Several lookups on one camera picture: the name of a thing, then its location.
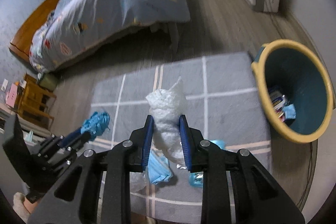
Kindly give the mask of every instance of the gray bedspread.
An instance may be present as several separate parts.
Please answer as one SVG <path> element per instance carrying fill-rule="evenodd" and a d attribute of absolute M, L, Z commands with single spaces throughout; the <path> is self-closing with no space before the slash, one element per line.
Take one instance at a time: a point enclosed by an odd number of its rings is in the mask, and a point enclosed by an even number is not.
<path fill-rule="evenodd" d="M 189 20 L 186 0 L 60 0 L 33 36 L 30 62 L 53 71 L 131 26 Z"/>

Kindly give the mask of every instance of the headboard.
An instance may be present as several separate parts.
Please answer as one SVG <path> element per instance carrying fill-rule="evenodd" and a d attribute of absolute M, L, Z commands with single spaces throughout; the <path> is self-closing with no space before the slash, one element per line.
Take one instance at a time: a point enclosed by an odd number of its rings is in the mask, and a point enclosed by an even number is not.
<path fill-rule="evenodd" d="M 59 0 L 45 0 L 23 23 L 9 44 L 9 50 L 19 59 L 29 63 L 30 45 L 33 35 L 56 8 Z"/>

